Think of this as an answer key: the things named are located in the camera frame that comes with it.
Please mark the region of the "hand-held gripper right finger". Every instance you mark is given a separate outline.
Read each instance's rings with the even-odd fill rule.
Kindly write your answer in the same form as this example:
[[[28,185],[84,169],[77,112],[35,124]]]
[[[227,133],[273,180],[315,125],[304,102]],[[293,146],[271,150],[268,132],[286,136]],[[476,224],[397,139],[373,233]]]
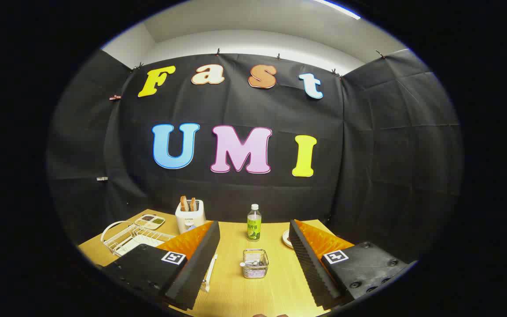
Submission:
[[[315,304],[326,310],[378,292],[413,266],[375,243],[353,244],[296,219],[289,236]]]

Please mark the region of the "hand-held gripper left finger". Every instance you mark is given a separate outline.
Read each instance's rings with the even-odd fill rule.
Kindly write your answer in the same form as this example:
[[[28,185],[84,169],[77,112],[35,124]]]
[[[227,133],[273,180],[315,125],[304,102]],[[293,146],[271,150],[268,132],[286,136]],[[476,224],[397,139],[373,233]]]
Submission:
[[[193,309],[219,241],[219,222],[208,221],[157,247],[139,243],[101,271],[149,302]]]

